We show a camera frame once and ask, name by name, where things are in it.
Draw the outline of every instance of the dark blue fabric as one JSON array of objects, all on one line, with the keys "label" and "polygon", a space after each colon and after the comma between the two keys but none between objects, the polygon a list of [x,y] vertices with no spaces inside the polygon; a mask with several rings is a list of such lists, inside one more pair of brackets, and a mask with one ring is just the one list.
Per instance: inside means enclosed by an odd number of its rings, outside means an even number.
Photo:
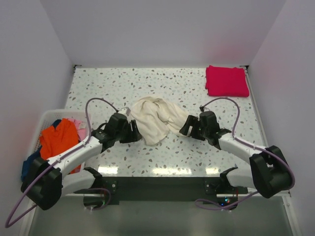
[{"label": "dark blue fabric", "polygon": [[[56,128],[56,127],[60,124],[60,122],[61,122],[61,119],[58,119],[58,120],[56,120],[56,121],[52,124],[52,126],[53,126],[54,128]],[[30,155],[30,156],[27,158],[26,161],[23,162],[22,175],[21,175],[21,180],[22,180],[22,181],[24,181],[26,175],[28,174],[32,162],[33,162],[36,158],[40,157],[40,150],[41,150],[41,146],[39,147],[39,149],[38,149],[36,152],[34,152],[32,155]]]}]

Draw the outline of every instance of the speckled tabletop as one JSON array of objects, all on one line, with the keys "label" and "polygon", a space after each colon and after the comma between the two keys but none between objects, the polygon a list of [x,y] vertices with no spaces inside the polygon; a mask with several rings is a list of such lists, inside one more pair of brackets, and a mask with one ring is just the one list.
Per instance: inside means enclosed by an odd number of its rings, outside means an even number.
[{"label": "speckled tabletop", "polygon": [[[66,109],[84,110],[89,98],[103,97],[118,108],[132,107],[146,95],[157,95],[198,116],[199,106],[213,99],[207,95],[204,68],[77,68],[66,103]],[[234,98],[241,116],[237,135],[262,145],[252,99]],[[237,110],[227,100],[209,105],[222,128],[232,129]],[[89,106],[93,128],[113,114],[107,104],[94,101]],[[206,141],[178,137],[169,133],[156,146],[146,146],[141,140],[131,144],[116,143],[104,153],[86,161],[104,176],[219,176],[220,172],[248,165],[225,151],[219,151]]]}]

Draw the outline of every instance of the tabletop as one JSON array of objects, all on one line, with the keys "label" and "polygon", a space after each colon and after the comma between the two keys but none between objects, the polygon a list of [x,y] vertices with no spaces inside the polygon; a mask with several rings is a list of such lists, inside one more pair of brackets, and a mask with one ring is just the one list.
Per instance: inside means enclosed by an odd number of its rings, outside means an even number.
[{"label": "tabletop", "polygon": [[[205,89],[205,68],[77,68],[66,102],[66,109],[84,110],[88,99],[102,97],[117,108],[132,107],[141,97],[160,96],[176,103],[191,115],[200,114],[199,106],[214,99]],[[241,114],[236,134],[263,145],[252,97],[234,99]],[[232,129],[237,110],[227,100],[210,104],[221,128]],[[115,111],[106,103],[89,105],[93,128],[106,122]],[[104,176],[120,177],[213,177],[231,167],[245,167],[240,158],[210,146],[206,141],[169,133],[155,146],[141,140],[115,145],[86,161]]]}]

